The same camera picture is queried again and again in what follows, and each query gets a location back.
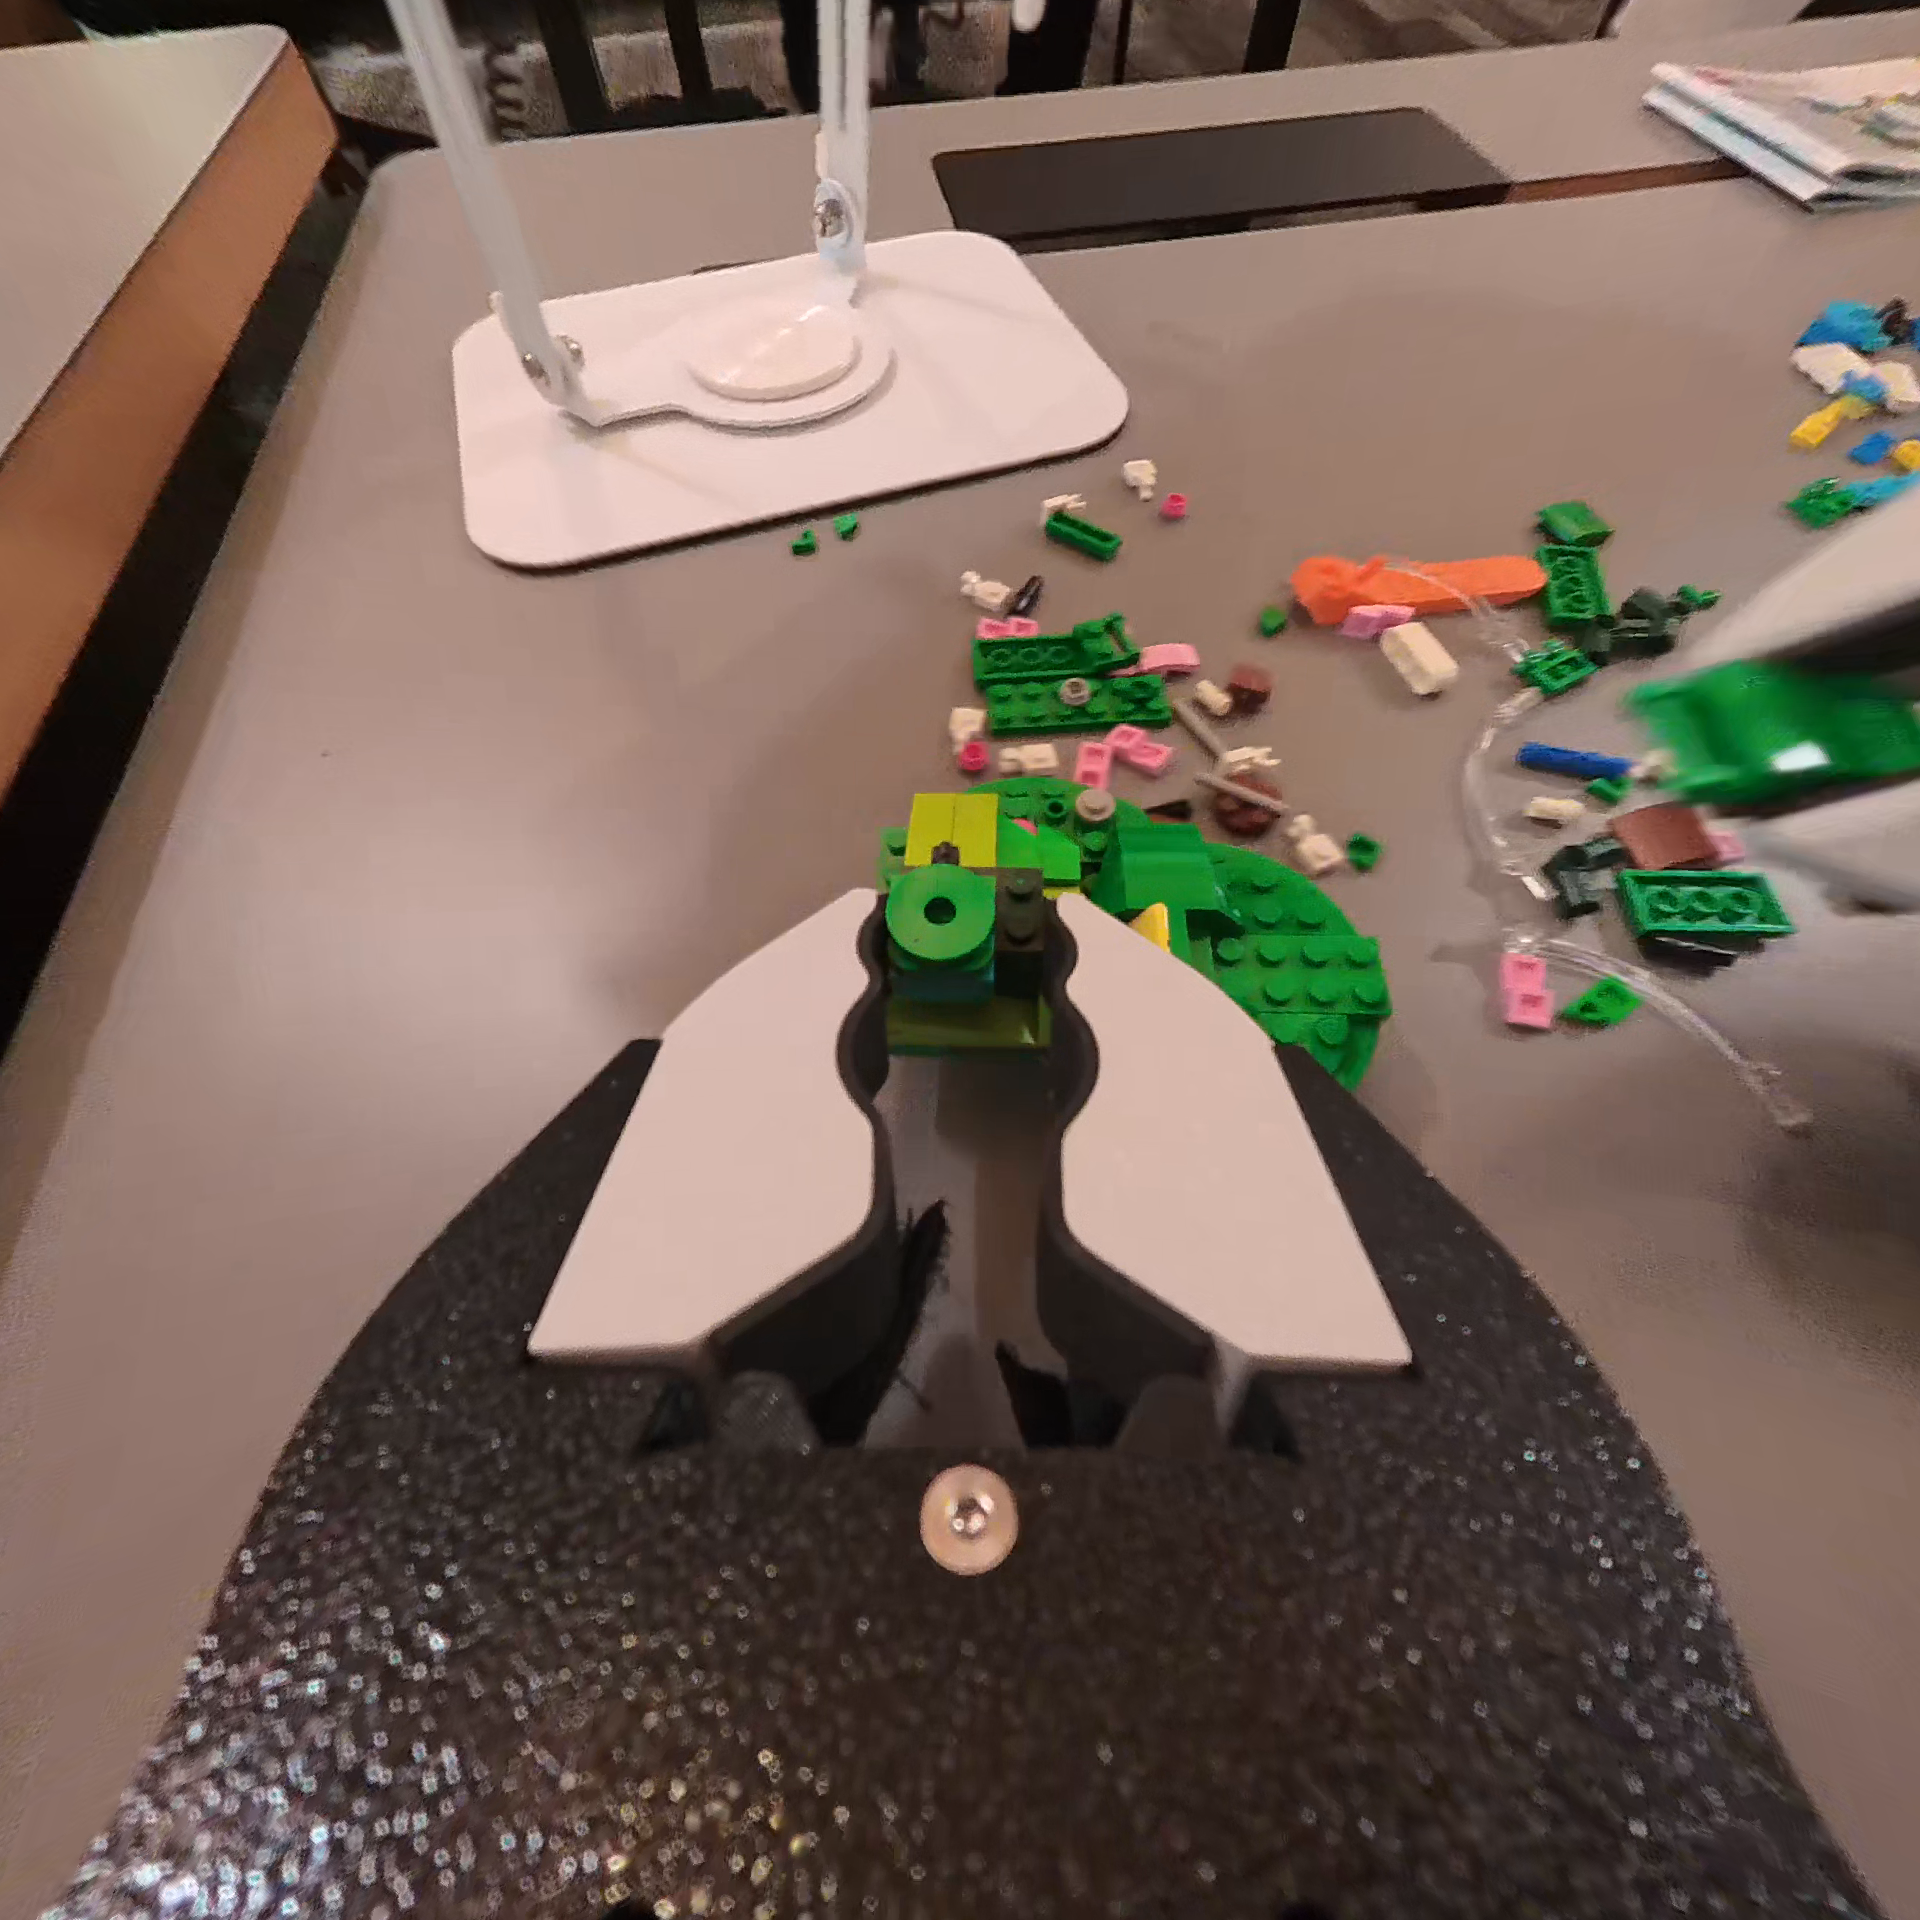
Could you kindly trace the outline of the green lego base assembly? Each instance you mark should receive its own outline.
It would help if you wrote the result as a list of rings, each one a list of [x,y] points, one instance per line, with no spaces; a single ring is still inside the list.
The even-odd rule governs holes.
[[[1080,900],[1223,991],[1269,1041],[1355,1089],[1392,1013],[1379,941],[1311,881],[1211,844],[1180,810],[1058,778],[923,792],[875,863],[893,1055],[1015,1056],[1052,1041],[1054,907]]]

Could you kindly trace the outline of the reddish brown lego plate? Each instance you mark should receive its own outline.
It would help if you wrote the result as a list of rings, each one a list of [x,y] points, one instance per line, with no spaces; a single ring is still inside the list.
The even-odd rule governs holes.
[[[1710,873],[1725,859],[1717,831],[1678,802],[1616,811],[1606,833],[1618,841],[1621,866],[1636,873]]]

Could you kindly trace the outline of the green lego treetop assembly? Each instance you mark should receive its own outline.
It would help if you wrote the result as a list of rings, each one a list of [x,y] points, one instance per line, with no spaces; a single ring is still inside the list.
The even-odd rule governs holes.
[[[1623,712],[1688,804],[1764,811],[1915,779],[1915,696],[1894,679],[1781,661],[1635,687]]]

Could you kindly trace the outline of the pile of colourful lego pieces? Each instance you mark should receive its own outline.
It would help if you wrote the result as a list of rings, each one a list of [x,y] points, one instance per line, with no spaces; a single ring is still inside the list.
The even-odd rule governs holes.
[[[1915,307],[1828,301],[1788,367],[1807,386],[1807,410],[1784,444],[1799,458],[1831,461],[1788,493],[1783,511],[1792,522],[1826,532],[1915,490]]]

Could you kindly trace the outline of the orange lego brick separator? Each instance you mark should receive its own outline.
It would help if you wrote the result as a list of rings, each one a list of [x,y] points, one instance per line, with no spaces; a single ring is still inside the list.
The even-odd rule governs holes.
[[[1522,556],[1480,561],[1307,559],[1290,576],[1293,601],[1330,628],[1357,608],[1398,607],[1413,617],[1511,608],[1544,593],[1544,567]]]

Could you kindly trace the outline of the long green lego plate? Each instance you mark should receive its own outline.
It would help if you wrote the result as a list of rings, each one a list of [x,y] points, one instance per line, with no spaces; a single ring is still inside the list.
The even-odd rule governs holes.
[[[1152,675],[1004,682],[982,688],[981,704],[990,736],[1004,741],[1173,727],[1165,683]]]
[[[1141,648],[1123,616],[1076,621],[1022,640],[972,640],[972,679],[979,691],[1027,682],[1099,682],[1136,671]]]

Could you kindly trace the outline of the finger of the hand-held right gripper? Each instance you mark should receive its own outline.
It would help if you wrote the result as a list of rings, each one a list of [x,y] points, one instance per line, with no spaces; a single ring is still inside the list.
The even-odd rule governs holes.
[[[1823,786],[1717,815],[1766,866],[1813,882],[1864,912],[1918,912],[1918,775],[1883,785]]]
[[[1686,658],[1691,667],[1790,661],[1915,677],[1918,497],[1896,497],[1823,536],[1733,612],[1717,616]]]

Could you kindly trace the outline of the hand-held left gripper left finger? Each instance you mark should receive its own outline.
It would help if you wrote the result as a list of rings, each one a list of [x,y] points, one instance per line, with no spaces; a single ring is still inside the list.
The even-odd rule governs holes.
[[[878,1111],[885,947],[880,895],[844,892],[647,1048],[530,1362],[765,1378],[826,1444],[872,1440],[948,1244],[943,1204],[902,1212]]]

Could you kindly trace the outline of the white and wooden book stand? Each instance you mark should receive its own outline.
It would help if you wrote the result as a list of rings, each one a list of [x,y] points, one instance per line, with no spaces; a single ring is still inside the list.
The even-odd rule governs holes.
[[[543,300],[443,4],[389,4],[488,315],[451,351],[463,531],[508,569],[586,563],[1046,465],[1130,395],[981,232],[869,239],[871,8],[819,4],[812,245]]]

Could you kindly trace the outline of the cluster of mixed lego pieces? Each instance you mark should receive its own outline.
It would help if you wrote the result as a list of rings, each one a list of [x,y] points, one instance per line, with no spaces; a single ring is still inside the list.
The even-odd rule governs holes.
[[[1223,741],[1220,727],[1246,714],[1259,714],[1271,692],[1271,679],[1250,666],[1236,667],[1224,683],[1210,679],[1164,679],[1173,729],[1181,729],[1207,755],[1207,768],[1192,779],[1211,796],[1215,820],[1224,833],[1259,837],[1271,824],[1284,825],[1299,848],[1307,873],[1327,873],[1348,866],[1357,873],[1371,872],[1386,845],[1371,835],[1351,835],[1336,844],[1301,811],[1290,810],[1279,792],[1266,779],[1269,761],[1259,753],[1242,749]],[[1103,793],[1111,786],[1112,768],[1127,768],[1141,778],[1164,778],[1174,761],[1174,749],[1158,741],[1162,731],[1115,727],[1108,735],[1072,736],[1072,783],[1085,792]],[[987,716],[981,704],[958,706],[948,719],[948,735],[955,765],[973,778],[990,765],[1004,779],[1040,779],[1058,773],[1054,736],[1004,741],[987,731]]]

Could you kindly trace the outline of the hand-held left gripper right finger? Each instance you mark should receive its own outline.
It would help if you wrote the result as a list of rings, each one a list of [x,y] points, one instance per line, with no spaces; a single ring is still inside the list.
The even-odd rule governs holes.
[[[1087,899],[1050,907],[1036,1281],[1070,1378],[1123,1405],[1189,1383],[1224,1434],[1262,1377],[1404,1377],[1407,1332],[1279,1048]]]

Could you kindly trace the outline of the adjacent wooden-edged table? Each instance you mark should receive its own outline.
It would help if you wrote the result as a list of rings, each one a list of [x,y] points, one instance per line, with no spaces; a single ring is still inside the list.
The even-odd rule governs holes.
[[[334,149],[247,23],[3,55],[3,786]]]

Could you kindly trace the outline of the black table inset panel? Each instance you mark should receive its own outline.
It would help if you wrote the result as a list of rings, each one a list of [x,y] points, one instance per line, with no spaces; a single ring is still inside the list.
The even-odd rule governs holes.
[[[930,168],[955,229],[1019,253],[1498,207],[1512,186],[1424,107],[1022,141]]]

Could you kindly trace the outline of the stack of instruction booklets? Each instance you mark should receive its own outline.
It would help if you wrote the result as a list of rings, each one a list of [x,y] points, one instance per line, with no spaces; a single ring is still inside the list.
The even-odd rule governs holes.
[[[1655,65],[1640,100],[1803,209],[1918,199],[1918,59],[1796,72]]]

